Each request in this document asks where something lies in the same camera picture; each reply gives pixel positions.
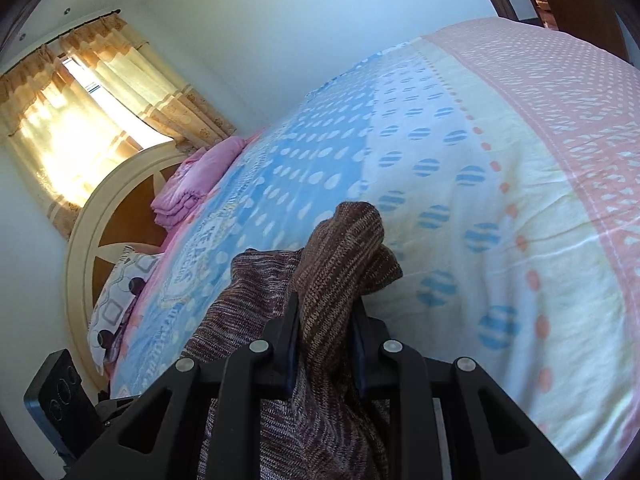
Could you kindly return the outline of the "brown knitted sweater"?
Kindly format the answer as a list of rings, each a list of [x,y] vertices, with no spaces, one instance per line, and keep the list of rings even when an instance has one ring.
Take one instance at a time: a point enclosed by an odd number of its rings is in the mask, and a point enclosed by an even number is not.
[[[297,294],[302,366],[291,400],[262,402],[260,475],[264,479],[386,479],[390,408],[364,400],[346,359],[352,304],[401,278],[383,244],[378,210],[340,203],[299,250],[248,248],[230,266],[230,283],[183,349],[203,363],[257,339]]]

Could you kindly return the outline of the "patterned white pillow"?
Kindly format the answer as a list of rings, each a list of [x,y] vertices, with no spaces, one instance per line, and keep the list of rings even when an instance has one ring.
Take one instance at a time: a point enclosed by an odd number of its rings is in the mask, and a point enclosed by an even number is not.
[[[163,257],[161,252],[136,252],[126,245],[96,300],[87,341],[91,359],[102,376],[119,355],[132,310]]]

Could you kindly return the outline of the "cream and brown headboard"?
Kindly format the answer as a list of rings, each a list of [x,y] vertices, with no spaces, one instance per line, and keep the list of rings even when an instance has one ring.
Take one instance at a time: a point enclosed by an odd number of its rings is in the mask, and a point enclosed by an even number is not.
[[[124,247],[152,252],[166,231],[154,222],[152,200],[186,155],[171,142],[125,160],[92,192],[67,244],[64,306],[73,357],[96,390],[107,379],[96,371],[87,342],[88,324],[99,293]]]

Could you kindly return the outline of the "folded pink blanket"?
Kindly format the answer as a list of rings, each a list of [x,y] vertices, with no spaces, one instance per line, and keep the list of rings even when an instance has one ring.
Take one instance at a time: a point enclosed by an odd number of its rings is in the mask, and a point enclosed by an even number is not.
[[[167,232],[175,229],[215,187],[246,144],[247,140],[230,136],[184,160],[152,200],[155,223]]]

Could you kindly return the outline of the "yellow floral curtain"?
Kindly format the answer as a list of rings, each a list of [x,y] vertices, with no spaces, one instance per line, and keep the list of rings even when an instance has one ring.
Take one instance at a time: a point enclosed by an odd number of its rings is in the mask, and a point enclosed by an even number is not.
[[[29,53],[1,76],[1,141],[63,238],[98,184],[142,149],[94,87],[181,151],[235,132],[130,24],[78,50]]]

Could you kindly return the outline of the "patterned bed cover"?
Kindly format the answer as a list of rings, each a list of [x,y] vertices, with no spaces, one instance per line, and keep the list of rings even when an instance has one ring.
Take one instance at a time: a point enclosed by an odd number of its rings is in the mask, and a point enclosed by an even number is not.
[[[470,356],[577,473],[639,429],[639,73],[562,32],[484,18],[371,55],[247,145],[167,243],[112,396],[175,362],[248,248],[378,208],[401,280],[370,315]]]

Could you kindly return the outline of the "black curtain rod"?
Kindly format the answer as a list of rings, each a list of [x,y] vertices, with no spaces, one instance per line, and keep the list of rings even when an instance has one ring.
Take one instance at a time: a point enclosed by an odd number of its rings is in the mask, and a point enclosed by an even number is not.
[[[53,52],[63,53],[78,50],[84,44],[92,44],[99,38],[107,38],[113,32],[121,32],[127,25],[128,23],[120,16],[119,10],[116,10],[67,29],[48,41],[39,41],[35,47],[29,50],[29,53],[44,47]]]

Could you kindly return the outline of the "brown wooden door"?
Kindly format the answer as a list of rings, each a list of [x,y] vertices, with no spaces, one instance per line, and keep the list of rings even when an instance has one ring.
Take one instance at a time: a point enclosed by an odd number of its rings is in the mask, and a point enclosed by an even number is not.
[[[547,1],[561,32],[567,32],[629,61],[620,21],[606,0]]]

